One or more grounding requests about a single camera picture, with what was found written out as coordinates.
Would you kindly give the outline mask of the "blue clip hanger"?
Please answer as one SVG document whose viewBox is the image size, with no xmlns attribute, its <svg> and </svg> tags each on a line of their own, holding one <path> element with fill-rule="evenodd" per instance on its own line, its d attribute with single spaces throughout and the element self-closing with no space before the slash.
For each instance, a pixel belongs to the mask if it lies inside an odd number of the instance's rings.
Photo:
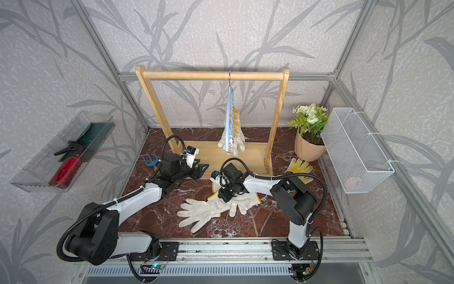
<svg viewBox="0 0 454 284">
<path fill-rule="evenodd" d="M 225 119 L 225 144 L 224 149 L 230 155 L 233 149 L 234 142 L 234 90 L 231 86 L 231 72 L 229 72 L 229 86 L 227 98 L 227 110 Z"/>
</svg>

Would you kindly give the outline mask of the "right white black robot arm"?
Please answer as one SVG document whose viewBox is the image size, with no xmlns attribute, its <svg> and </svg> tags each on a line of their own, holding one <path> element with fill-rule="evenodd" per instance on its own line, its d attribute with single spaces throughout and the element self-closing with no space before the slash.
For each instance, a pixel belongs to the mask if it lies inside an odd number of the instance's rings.
<svg viewBox="0 0 454 284">
<path fill-rule="evenodd" d="M 320 201 L 301 177 L 310 177 L 322 185 L 323 197 Z M 309 231 L 310 226 L 327 199 L 327 185 L 323 179 L 311 174 L 293 172 L 280 176 L 260 176 L 250 170 L 243 173 L 227 160 L 220 171 L 211 174 L 210 180 L 221 187 L 219 197 L 224 202 L 230 201 L 239 193 L 272 196 L 290 221 L 290 231 L 282 254 L 295 260 L 308 257 L 309 239 L 313 235 Z"/>
</svg>

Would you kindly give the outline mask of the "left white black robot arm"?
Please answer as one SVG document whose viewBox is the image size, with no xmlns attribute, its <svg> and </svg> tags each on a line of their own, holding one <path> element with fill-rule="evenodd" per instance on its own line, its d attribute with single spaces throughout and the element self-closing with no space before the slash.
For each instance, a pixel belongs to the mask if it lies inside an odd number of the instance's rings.
<svg viewBox="0 0 454 284">
<path fill-rule="evenodd" d="M 143 208 L 162 200 L 186 178 L 200 179 L 208 168 L 209 165 L 201 164 L 199 159 L 166 155 L 138 189 L 104 204 L 87 204 L 59 240 L 57 256 L 65 262 L 87 261 L 100 265 L 116 256 L 156 251 L 152 234 L 120 232 L 120 225 Z"/>
</svg>

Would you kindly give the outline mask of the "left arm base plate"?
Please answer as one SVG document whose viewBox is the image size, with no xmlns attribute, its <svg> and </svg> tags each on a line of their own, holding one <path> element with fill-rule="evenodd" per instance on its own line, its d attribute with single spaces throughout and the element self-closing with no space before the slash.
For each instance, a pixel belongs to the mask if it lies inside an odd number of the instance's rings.
<svg viewBox="0 0 454 284">
<path fill-rule="evenodd" d="M 144 262 L 145 260 L 175 262 L 178 251 L 179 242 L 159 242 L 159 244 L 153 243 L 144 253 L 131 253 L 130 259 L 132 262 Z"/>
</svg>

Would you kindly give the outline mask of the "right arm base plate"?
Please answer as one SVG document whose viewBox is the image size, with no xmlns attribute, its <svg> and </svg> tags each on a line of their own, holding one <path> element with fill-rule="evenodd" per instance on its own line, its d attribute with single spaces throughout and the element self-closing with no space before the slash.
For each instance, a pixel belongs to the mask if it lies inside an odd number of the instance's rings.
<svg viewBox="0 0 454 284">
<path fill-rule="evenodd" d="M 323 253 L 316 241 L 309 240 L 302 248 L 291 244 L 288 240 L 272 239 L 271 249 L 273 260 L 319 260 Z"/>
</svg>

